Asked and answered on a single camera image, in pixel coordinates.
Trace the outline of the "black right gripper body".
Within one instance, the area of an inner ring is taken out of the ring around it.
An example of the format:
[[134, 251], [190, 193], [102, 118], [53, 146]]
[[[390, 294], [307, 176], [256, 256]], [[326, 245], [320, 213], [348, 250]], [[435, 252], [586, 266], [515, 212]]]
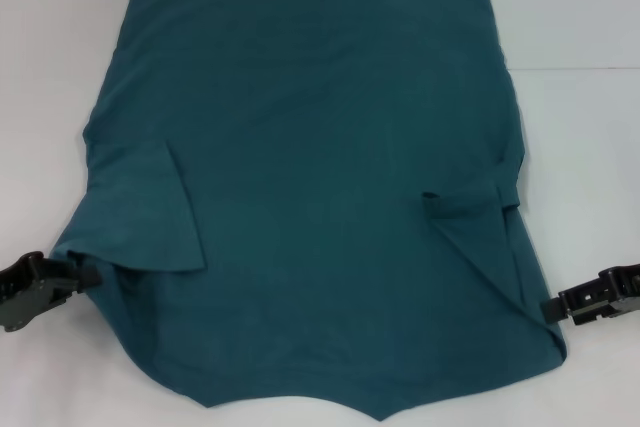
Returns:
[[605, 284], [607, 302], [603, 318], [615, 318], [640, 311], [640, 264], [616, 266], [599, 273]]

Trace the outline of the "teal blue t-shirt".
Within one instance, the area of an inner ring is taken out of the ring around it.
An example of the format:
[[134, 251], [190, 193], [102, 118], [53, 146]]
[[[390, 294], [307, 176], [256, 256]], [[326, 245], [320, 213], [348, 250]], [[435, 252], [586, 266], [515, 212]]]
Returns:
[[490, 0], [129, 0], [53, 256], [213, 407], [383, 420], [559, 367]]

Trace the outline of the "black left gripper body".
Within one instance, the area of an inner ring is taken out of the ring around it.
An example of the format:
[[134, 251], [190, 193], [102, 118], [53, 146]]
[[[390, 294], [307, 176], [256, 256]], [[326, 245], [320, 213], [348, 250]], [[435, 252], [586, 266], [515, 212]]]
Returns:
[[42, 252], [30, 252], [0, 271], [0, 327], [5, 332], [24, 328], [50, 308], [44, 261]]

